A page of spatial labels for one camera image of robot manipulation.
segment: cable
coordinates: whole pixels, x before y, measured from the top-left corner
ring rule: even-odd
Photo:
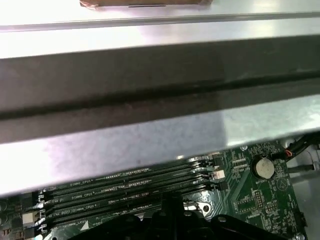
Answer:
[[[319,139],[320,139],[319,132],[313,132],[313,133],[304,135],[295,143],[291,143],[289,147],[284,150],[285,161],[289,162],[291,159],[295,158],[304,150],[306,150],[307,147],[319,141]]]
[[[313,170],[315,170],[315,166],[313,164],[288,167],[288,172],[290,174],[313,171]]]

